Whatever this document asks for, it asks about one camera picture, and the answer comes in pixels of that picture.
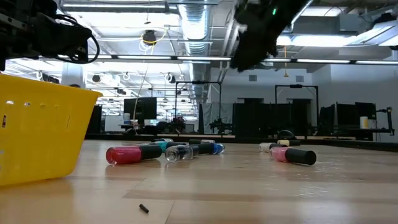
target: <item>nail polish bottle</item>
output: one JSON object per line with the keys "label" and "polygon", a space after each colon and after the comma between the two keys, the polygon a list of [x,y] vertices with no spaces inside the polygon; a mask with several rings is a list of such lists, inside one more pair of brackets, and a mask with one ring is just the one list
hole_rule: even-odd
{"label": "nail polish bottle", "polygon": [[267,143],[267,142],[263,142],[263,143],[260,143],[260,145],[259,145],[259,151],[260,151],[260,152],[269,152],[269,150],[270,150],[272,147],[287,147],[287,146],[284,145],[284,144],[276,144],[276,143]]}
{"label": "nail polish bottle", "polygon": [[169,162],[178,162],[193,159],[199,154],[221,154],[224,149],[224,145],[217,143],[172,146],[166,149],[164,155]]}
{"label": "nail polish bottle", "polygon": [[132,164],[146,159],[159,158],[162,148],[158,145],[135,145],[111,147],[106,151],[106,160],[109,164]]}
{"label": "nail polish bottle", "polygon": [[273,159],[280,162],[314,165],[317,155],[313,151],[294,149],[291,147],[272,147],[270,154]]}

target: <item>ceiling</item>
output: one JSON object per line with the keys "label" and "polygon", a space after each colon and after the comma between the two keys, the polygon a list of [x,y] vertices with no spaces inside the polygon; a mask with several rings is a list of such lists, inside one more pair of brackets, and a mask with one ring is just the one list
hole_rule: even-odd
{"label": "ceiling", "polygon": [[[234,1],[207,1],[215,5],[202,6],[203,10],[209,13],[207,37],[202,40],[187,41],[187,37],[194,37],[201,32],[201,22],[196,22],[191,29],[183,29],[181,17],[181,4],[173,2],[189,2],[189,0],[169,1],[169,11],[165,11],[165,3],[159,2],[137,2],[137,1],[71,1],[64,0],[60,4],[60,12],[69,14],[78,22],[90,28],[101,46],[101,55],[187,55],[189,46],[204,45],[206,48],[204,56],[228,56],[236,47],[238,41],[234,35],[238,27],[231,20]],[[327,58],[327,59],[384,59],[391,55],[389,47],[378,45],[369,46],[344,46],[349,37],[354,37],[369,27],[366,17],[368,12],[380,10],[380,8],[393,8],[393,1],[372,0],[372,1],[313,1],[310,7],[304,10],[303,14],[294,24],[293,32],[283,33],[279,44],[286,45],[279,50],[278,57],[287,58]],[[142,43],[141,35],[145,30],[155,30],[157,42],[153,48]],[[95,45],[89,41],[90,54],[95,53]],[[108,100],[110,97],[122,100],[126,95],[116,93],[112,85],[128,89],[128,97],[138,95],[140,86],[142,90],[139,96],[157,96],[172,100],[175,93],[175,84],[168,82],[167,75],[173,75],[177,81],[190,81],[195,79],[195,70],[201,65],[189,63],[131,63],[115,62],[109,59],[107,62],[94,62],[84,65],[87,76],[87,88],[97,88],[103,92]],[[209,66],[211,74],[209,80],[216,81],[219,74],[219,63],[212,63]],[[40,78],[38,71],[62,78],[63,63],[52,59],[33,61],[29,59],[15,59],[7,62],[7,73],[19,75],[26,78]],[[284,63],[275,63],[265,67],[265,73],[283,72]],[[319,65],[313,64],[289,64],[288,69],[292,73],[311,73],[319,69]],[[95,83],[93,75],[100,75],[102,80]],[[238,85],[239,75],[234,71],[226,74],[224,85]],[[186,85],[186,91],[178,96],[181,100],[187,100],[187,110],[196,111],[196,100],[198,99],[195,88],[191,84]],[[206,95],[207,88],[201,88],[202,96]]]}

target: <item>basket hole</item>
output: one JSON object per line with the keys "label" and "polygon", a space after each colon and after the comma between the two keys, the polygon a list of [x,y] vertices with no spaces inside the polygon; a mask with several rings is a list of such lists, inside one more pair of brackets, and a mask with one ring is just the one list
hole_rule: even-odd
{"label": "basket hole", "polygon": [[7,116],[4,115],[4,116],[2,117],[2,125],[1,125],[1,127],[2,127],[2,128],[5,128],[5,127],[6,127],[6,123],[7,123]]}
{"label": "basket hole", "polygon": [[68,117],[67,129],[69,128],[70,115]]}

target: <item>black curtain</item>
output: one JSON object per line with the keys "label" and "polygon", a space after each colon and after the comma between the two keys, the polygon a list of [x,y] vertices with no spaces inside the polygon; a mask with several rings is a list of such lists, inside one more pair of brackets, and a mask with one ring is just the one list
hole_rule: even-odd
{"label": "black curtain", "polygon": [[199,134],[205,133],[205,125],[203,123],[203,108],[201,104],[199,104]]}

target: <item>small black object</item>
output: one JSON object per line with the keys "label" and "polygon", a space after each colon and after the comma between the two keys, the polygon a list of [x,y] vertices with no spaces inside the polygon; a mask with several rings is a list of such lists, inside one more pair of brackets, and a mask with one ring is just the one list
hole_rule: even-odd
{"label": "small black object", "polygon": [[314,165],[317,155],[313,151],[289,148],[286,150],[285,157],[289,162]]}
{"label": "small black object", "polygon": [[200,139],[190,139],[188,143],[189,144],[200,144],[201,140]]}
{"label": "small black object", "polygon": [[140,208],[142,211],[144,211],[145,213],[149,213],[148,208],[146,208],[143,204],[140,204],[140,205],[139,205],[139,208]]}
{"label": "small black object", "polygon": [[281,130],[278,132],[278,139],[291,140],[291,139],[296,139],[296,137],[289,130]]}
{"label": "small black object", "polygon": [[181,146],[181,145],[186,145],[187,143],[185,142],[168,142],[166,144],[166,148],[171,147],[171,146]]}
{"label": "small black object", "polygon": [[199,154],[212,154],[214,151],[213,143],[201,143],[201,144],[194,144],[191,145],[193,151],[198,151]]}
{"label": "small black object", "polygon": [[144,44],[148,46],[153,46],[157,43],[154,30],[145,30],[145,34],[142,36],[142,39]]}
{"label": "small black object", "polygon": [[80,88],[80,85],[77,85],[77,84],[71,84],[71,85],[69,85],[70,87],[75,87],[75,88]]}
{"label": "small black object", "polygon": [[101,77],[99,75],[93,75],[92,81],[95,83],[99,83],[101,81]]}

